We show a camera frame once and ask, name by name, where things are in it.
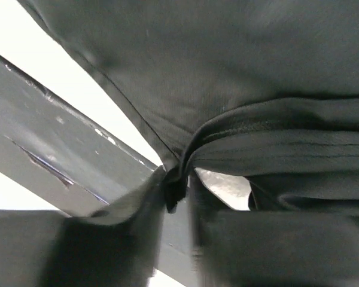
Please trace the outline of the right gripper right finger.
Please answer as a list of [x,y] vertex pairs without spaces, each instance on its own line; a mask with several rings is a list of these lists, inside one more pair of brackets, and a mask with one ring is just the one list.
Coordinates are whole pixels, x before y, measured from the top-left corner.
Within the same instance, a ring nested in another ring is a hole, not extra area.
[[234,210],[188,183],[201,286],[359,286],[359,216]]

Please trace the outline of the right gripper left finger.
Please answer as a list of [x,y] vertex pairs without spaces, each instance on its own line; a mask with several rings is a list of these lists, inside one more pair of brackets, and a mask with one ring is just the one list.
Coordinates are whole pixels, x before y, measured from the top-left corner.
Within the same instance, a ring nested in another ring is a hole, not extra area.
[[146,286],[159,253],[164,176],[156,169],[89,216],[0,210],[0,286]]

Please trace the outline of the black t-shirt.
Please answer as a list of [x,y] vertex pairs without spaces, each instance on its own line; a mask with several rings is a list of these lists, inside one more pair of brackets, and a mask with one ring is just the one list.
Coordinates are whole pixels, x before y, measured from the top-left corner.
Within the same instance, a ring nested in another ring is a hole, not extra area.
[[257,209],[359,214],[359,1],[22,1],[158,153]]

